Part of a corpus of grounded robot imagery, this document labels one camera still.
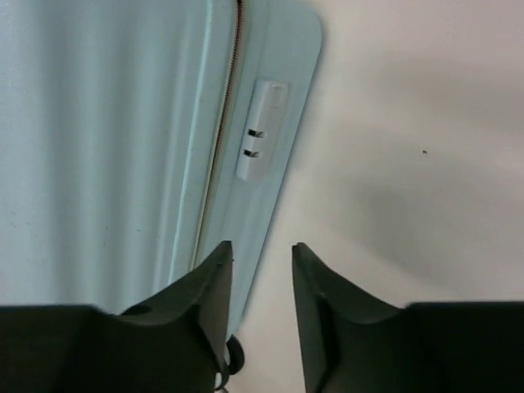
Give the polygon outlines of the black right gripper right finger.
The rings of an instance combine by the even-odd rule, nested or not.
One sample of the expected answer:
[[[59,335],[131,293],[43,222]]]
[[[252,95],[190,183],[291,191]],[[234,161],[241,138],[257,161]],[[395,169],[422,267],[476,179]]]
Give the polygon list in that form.
[[[520,392],[520,301],[398,308],[330,269],[304,243],[292,277],[308,392]]]

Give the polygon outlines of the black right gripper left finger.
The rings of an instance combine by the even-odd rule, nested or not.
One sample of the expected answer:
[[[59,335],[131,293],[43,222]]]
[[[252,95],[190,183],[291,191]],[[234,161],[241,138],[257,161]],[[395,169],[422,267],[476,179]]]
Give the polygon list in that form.
[[[221,242],[193,271],[108,314],[91,305],[4,306],[4,392],[213,392],[225,362],[233,246]]]

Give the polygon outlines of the light blue suitcase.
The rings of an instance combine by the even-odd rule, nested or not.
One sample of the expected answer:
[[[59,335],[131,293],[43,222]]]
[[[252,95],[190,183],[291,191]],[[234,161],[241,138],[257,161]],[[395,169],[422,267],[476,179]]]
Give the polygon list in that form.
[[[259,79],[297,118],[321,40],[302,1],[1,4],[1,302],[119,313],[220,242]]]

